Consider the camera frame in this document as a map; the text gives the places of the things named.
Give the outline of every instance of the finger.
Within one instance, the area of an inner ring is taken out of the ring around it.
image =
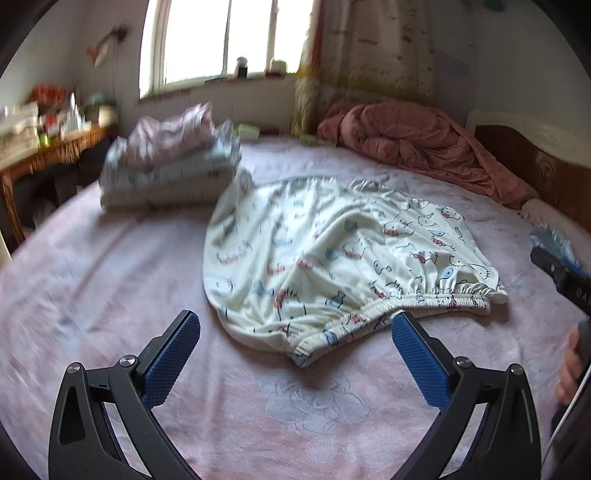
[[[560,383],[564,388],[567,398],[572,400],[575,393],[577,393],[578,385],[577,382],[574,381],[574,378],[570,375],[569,369],[566,368],[565,364],[560,367]]]
[[[562,405],[568,407],[570,404],[570,399],[566,396],[566,392],[564,391],[564,387],[562,386],[562,383],[559,383],[558,385],[556,385],[556,398],[558,398],[558,401],[560,403],[562,403]]]
[[[580,357],[571,348],[564,351],[564,364],[573,378],[579,378],[583,373],[583,365]]]
[[[569,348],[572,348],[573,350],[575,350],[577,348],[578,344],[579,344],[579,329],[573,328],[569,332]]]

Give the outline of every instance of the lamp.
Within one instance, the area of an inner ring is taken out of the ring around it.
[[[95,64],[95,68],[99,67],[105,60],[109,53],[109,40],[115,38],[117,43],[124,41],[127,37],[128,29],[126,26],[121,25],[119,28],[113,28],[107,35],[99,40],[99,42],[86,49],[86,54],[90,57],[92,62]]]

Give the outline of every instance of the metal screw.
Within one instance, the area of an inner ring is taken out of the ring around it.
[[[515,375],[523,375],[523,367],[521,365],[513,364],[511,365],[511,373]]]
[[[456,358],[457,366],[462,368],[470,368],[472,366],[472,360],[466,356],[459,356]]]
[[[135,363],[135,357],[133,355],[125,355],[119,359],[119,365],[122,367],[131,367]]]
[[[76,362],[68,365],[68,368],[66,368],[66,372],[69,374],[75,374],[78,370],[80,370],[80,364],[77,364]]]

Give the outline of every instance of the wooden headboard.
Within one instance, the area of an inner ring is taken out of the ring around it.
[[[515,113],[473,110],[466,128],[543,201],[591,231],[591,146]]]

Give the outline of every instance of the blue gripper pad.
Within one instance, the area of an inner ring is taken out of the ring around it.
[[[199,317],[191,312],[162,347],[144,374],[142,402],[146,408],[162,405],[199,341]]]
[[[449,378],[403,313],[392,319],[392,340],[426,402],[440,410],[450,401]]]

